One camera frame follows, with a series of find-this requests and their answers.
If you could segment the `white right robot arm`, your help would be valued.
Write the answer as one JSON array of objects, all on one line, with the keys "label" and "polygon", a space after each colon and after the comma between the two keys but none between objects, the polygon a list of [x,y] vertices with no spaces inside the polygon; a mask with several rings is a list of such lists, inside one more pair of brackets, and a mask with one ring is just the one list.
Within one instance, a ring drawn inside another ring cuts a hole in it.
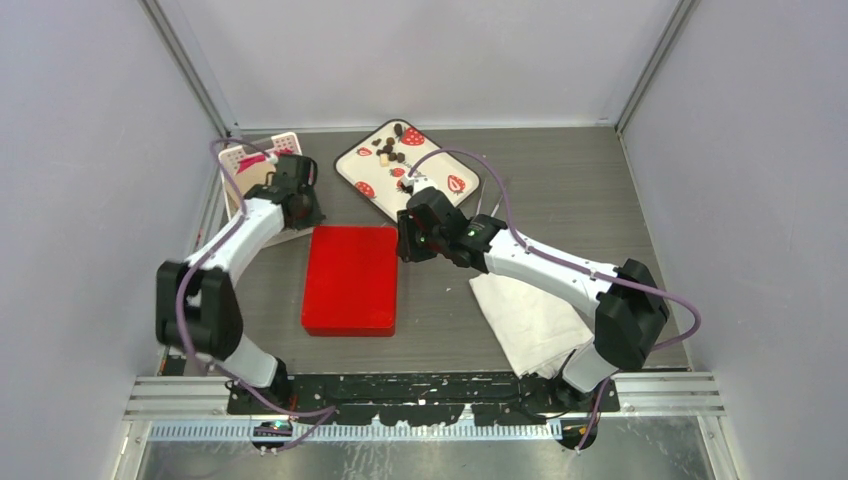
[{"label": "white right robot arm", "polygon": [[666,294],[646,265],[586,260],[527,238],[503,220],[466,217],[444,192],[408,182],[397,214],[398,257],[422,262],[438,255],[460,268],[523,282],[593,320],[593,338],[575,348],[555,384],[558,403],[582,409],[614,372],[642,368],[670,316]]}]

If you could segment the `red box lid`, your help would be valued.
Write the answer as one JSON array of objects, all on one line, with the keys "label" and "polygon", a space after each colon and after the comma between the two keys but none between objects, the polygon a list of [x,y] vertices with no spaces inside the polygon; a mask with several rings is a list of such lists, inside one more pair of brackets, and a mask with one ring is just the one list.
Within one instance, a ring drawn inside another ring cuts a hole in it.
[{"label": "red box lid", "polygon": [[392,227],[315,228],[301,309],[304,330],[317,337],[392,337],[396,246]]}]

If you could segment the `metal tongs with grey handle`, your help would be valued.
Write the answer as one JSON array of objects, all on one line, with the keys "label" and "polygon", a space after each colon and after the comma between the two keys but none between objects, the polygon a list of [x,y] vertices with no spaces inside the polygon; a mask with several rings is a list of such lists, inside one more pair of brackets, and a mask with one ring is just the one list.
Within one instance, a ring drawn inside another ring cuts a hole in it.
[{"label": "metal tongs with grey handle", "polygon": [[489,177],[481,186],[474,213],[498,217],[503,199],[504,196],[497,181],[493,177]]}]

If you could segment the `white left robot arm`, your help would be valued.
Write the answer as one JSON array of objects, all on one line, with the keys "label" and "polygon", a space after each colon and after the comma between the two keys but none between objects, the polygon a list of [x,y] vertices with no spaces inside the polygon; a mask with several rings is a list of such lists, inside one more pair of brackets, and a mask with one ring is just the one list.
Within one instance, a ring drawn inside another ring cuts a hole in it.
[{"label": "white left robot arm", "polygon": [[281,154],[273,164],[273,171],[242,195],[239,212],[224,230],[185,260],[160,265],[154,323],[160,344],[216,362],[253,387],[253,400],[269,413],[290,403],[286,365],[246,335],[235,286],[273,237],[309,231],[325,218],[315,192],[316,162]]}]

